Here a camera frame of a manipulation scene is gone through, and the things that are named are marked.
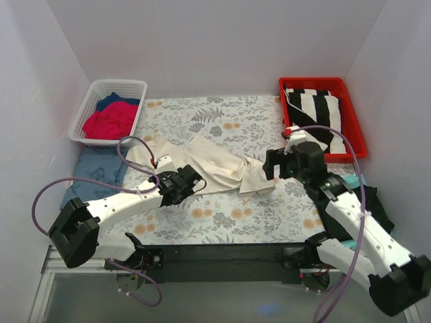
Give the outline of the cream white t-shirt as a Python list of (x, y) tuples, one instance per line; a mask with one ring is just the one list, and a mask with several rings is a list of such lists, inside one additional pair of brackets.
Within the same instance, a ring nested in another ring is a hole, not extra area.
[(238, 189), (239, 197), (247, 201), (255, 194), (263, 196), (275, 190), (275, 182), (266, 178), (263, 162), (237, 156), (201, 135), (185, 145), (157, 136), (148, 145), (156, 157), (169, 155), (177, 168), (190, 165), (207, 181), (197, 196)]

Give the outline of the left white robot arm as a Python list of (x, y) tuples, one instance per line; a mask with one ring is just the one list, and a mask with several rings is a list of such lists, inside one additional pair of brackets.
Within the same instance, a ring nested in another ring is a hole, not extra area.
[(190, 165), (151, 176), (134, 189), (107, 198), (68, 201), (48, 231), (66, 267), (76, 268), (93, 257), (128, 261), (143, 246), (133, 234), (110, 239), (102, 232), (138, 213), (178, 205), (195, 193), (203, 177)]

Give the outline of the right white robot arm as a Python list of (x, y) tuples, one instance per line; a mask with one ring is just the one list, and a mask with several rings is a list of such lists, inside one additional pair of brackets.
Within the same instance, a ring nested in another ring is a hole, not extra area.
[(324, 153), (318, 144), (303, 142), (290, 152), (270, 149), (263, 171), (267, 179), (274, 177), (279, 166), (282, 179), (299, 181), (317, 206), (319, 215), (338, 222), (355, 239), (350, 250), (331, 234), (306, 242), (307, 256), (329, 264), (368, 291), (377, 308), (395, 316), (430, 294), (430, 259), (414, 256), (396, 242), (362, 204), (349, 184), (329, 172)]

